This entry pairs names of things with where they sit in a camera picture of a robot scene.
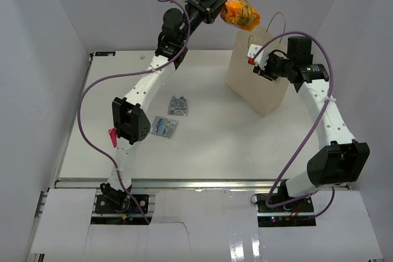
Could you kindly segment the orange snack bag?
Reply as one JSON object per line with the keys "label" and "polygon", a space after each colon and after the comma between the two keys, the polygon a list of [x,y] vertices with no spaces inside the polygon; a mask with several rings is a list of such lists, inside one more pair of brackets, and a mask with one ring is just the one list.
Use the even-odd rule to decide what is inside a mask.
{"label": "orange snack bag", "polygon": [[227,0],[220,16],[226,24],[244,31],[260,24],[260,14],[248,0]]}

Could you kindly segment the beige paper bag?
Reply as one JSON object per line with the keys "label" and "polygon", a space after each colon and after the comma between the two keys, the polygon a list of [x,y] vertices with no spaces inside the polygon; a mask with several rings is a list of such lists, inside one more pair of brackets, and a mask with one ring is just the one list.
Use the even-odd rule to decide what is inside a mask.
{"label": "beige paper bag", "polygon": [[249,47],[252,44],[262,46],[272,38],[272,33],[262,25],[253,31],[238,31],[225,76],[225,84],[261,117],[268,116],[280,106],[289,86],[284,78],[269,81],[253,73],[252,65],[247,63]]}

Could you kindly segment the silver foil snack packet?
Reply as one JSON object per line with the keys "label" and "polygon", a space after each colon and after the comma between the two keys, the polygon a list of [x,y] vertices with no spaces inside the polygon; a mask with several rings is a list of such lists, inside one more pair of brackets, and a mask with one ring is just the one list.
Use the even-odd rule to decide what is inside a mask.
{"label": "silver foil snack packet", "polygon": [[168,115],[187,116],[188,104],[184,96],[172,96],[168,106]]}

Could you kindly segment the blue silver snack packet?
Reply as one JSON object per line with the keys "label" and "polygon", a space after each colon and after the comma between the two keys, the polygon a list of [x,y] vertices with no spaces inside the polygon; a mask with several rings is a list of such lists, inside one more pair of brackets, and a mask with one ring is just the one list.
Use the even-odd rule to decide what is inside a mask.
{"label": "blue silver snack packet", "polygon": [[156,136],[171,138],[178,123],[177,120],[156,116],[151,124],[150,133]]}

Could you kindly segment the pink snack packet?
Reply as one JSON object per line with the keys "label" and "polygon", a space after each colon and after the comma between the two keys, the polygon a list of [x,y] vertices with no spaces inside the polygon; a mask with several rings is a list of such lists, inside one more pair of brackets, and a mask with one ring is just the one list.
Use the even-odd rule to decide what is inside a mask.
{"label": "pink snack packet", "polygon": [[109,136],[111,138],[112,146],[113,148],[117,148],[117,134],[116,134],[116,128],[111,128],[108,130]]}

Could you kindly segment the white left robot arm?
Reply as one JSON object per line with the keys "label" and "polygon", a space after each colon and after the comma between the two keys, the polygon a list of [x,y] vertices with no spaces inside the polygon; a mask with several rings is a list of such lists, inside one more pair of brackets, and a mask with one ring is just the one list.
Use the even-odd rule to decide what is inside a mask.
{"label": "white left robot arm", "polygon": [[187,53],[187,41],[201,23],[211,24],[228,0],[180,0],[180,8],[163,15],[158,45],[152,61],[137,84],[123,97],[112,102],[117,137],[115,162],[108,178],[116,189],[131,187],[131,172],[139,142],[150,132],[146,112],[165,80],[175,73]]}

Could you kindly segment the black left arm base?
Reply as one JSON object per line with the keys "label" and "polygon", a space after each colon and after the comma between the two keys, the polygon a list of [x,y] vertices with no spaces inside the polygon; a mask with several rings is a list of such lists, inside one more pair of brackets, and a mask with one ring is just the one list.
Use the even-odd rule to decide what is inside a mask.
{"label": "black left arm base", "polygon": [[99,187],[101,194],[96,197],[96,214],[140,214],[136,203],[123,190],[116,190],[108,183]]}

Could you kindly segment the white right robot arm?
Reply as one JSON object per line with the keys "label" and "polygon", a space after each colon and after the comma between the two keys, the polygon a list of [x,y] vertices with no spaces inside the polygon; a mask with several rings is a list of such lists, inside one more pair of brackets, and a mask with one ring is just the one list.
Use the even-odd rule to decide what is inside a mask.
{"label": "white right robot arm", "polygon": [[313,61],[311,47],[320,43],[301,32],[289,32],[287,50],[270,50],[265,45],[249,46],[247,57],[253,72],[269,81],[287,79],[304,102],[313,125],[290,158],[292,164],[312,134],[317,135],[319,151],[307,162],[305,170],[284,180],[286,165],[265,199],[268,208],[291,212],[300,200],[319,189],[356,182],[370,156],[367,143],[359,142],[344,122],[332,96],[333,71]]}

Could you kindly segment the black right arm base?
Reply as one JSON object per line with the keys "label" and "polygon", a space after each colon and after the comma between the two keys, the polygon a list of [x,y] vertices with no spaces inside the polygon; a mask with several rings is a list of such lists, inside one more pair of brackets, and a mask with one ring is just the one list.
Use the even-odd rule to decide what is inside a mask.
{"label": "black right arm base", "polygon": [[255,193],[250,202],[256,206],[259,228],[286,228],[316,226],[314,206],[310,198],[281,207],[270,208],[265,204],[267,195]]}

